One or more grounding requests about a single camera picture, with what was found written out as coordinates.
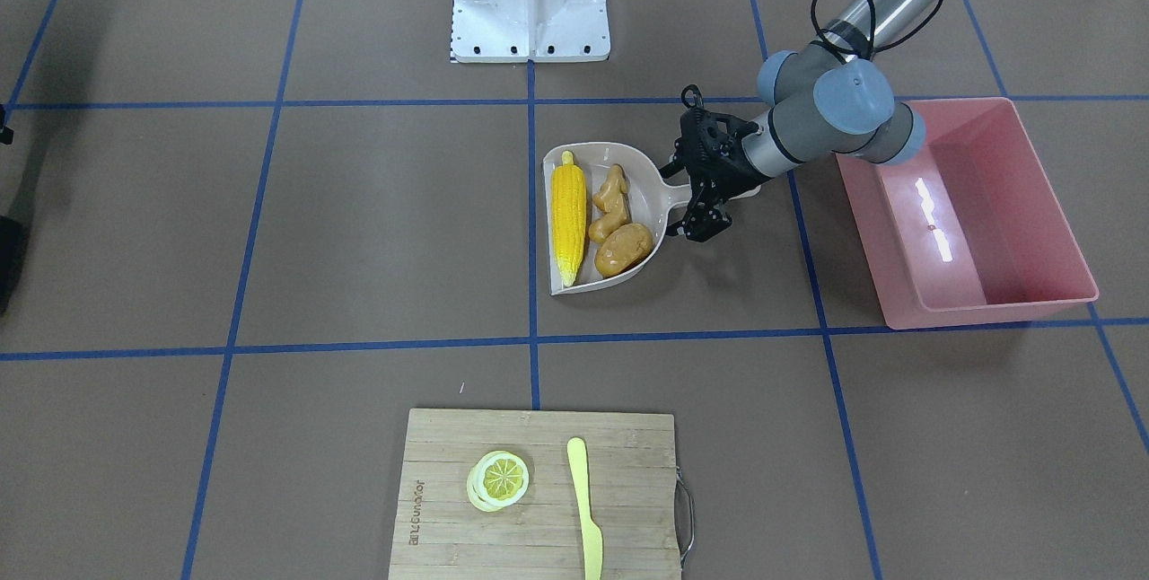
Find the butter knife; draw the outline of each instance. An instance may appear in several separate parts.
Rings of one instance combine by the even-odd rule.
[[[578,519],[583,527],[583,569],[585,580],[602,579],[602,529],[591,519],[591,478],[586,463],[586,441],[571,438],[566,441],[566,461],[574,481]]]

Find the pink container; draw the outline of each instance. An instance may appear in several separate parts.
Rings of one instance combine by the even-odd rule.
[[[911,106],[926,142],[902,165],[839,157],[886,323],[1009,323],[1093,302],[1097,285],[1005,98]]]

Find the cutting board handle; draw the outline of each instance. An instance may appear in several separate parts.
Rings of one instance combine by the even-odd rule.
[[[676,490],[674,495],[677,498],[678,490],[681,490],[683,495],[685,495],[686,518],[691,527],[689,535],[686,540],[685,546],[683,544],[683,539],[681,538],[678,539],[678,564],[683,569],[683,571],[686,571],[686,558],[691,555],[691,551],[694,549],[694,495],[691,495],[691,489],[686,487],[686,480],[683,479],[681,466],[674,466],[674,472],[678,475],[678,484],[674,487]]]

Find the cutting board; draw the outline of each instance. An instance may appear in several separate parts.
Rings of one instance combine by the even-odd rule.
[[[602,580],[681,580],[672,416],[488,409],[411,409],[391,580],[583,580],[571,436],[587,446]],[[491,450],[522,457],[531,482],[517,504],[485,513],[465,481]]]

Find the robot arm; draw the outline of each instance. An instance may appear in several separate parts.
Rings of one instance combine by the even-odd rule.
[[[873,163],[911,158],[925,141],[925,123],[895,101],[870,60],[927,23],[928,16],[895,39],[935,2],[855,0],[828,24],[815,21],[817,37],[805,48],[774,53],[762,65],[758,94],[771,109],[753,121],[707,110],[697,86],[686,86],[681,136],[661,172],[666,178],[686,170],[692,199],[669,232],[709,240],[732,223],[727,200],[824,155]]]

